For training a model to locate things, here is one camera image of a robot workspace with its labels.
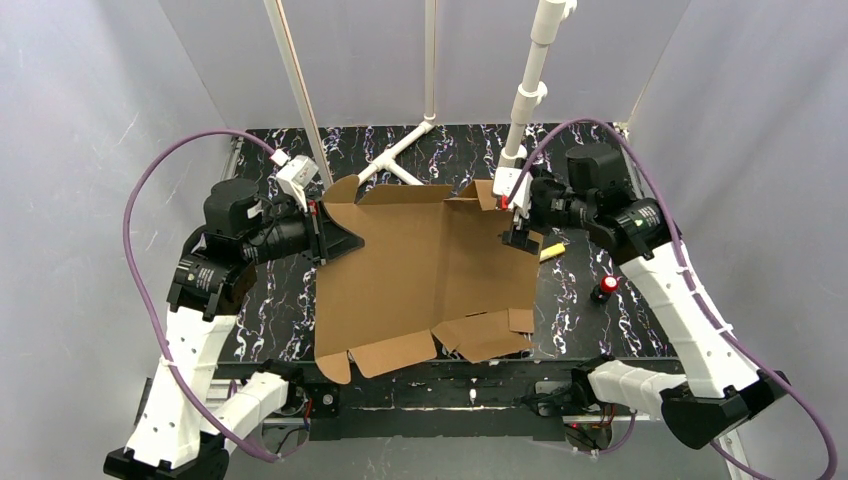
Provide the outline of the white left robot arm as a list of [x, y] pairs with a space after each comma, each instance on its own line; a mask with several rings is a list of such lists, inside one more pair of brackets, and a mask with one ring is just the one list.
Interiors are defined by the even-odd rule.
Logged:
[[215, 184], [203, 213], [176, 265], [167, 315], [152, 321], [159, 364], [129, 440], [105, 458], [109, 476], [221, 479], [238, 446], [279, 459], [253, 438], [266, 419], [291, 415], [298, 434], [308, 433], [313, 396], [294, 364], [264, 362], [215, 409], [206, 406], [207, 394], [260, 263], [305, 255], [322, 265], [364, 242], [330, 217], [322, 199], [268, 199], [239, 178]]

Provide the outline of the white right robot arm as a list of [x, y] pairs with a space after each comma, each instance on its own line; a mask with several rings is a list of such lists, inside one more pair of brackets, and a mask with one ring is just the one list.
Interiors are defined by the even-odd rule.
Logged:
[[493, 194], [512, 213], [506, 245], [534, 253], [531, 232], [580, 229], [605, 250], [636, 287], [682, 365], [668, 374], [609, 355], [572, 370], [571, 394], [584, 404], [620, 404], [662, 420], [684, 445], [700, 449], [755, 418], [786, 393], [786, 377], [769, 374], [734, 345], [731, 326], [706, 314], [708, 300], [674, 223], [653, 198], [638, 197], [622, 151], [607, 143], [566, 154], [567, 179], [519, 160], [502, 160]]

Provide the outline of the brown cardboard box sheet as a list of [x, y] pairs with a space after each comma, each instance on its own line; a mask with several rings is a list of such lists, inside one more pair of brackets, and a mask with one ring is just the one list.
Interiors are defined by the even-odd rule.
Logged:
[[360, 193], [350, 175], [323, 204], [363, 240], [316, 271], [314, 360], [327, 379], [373, 378], [439, 347], [472, 363], [532, 347], [539, 256], [502, 242], [512, 216], [490, 181]]

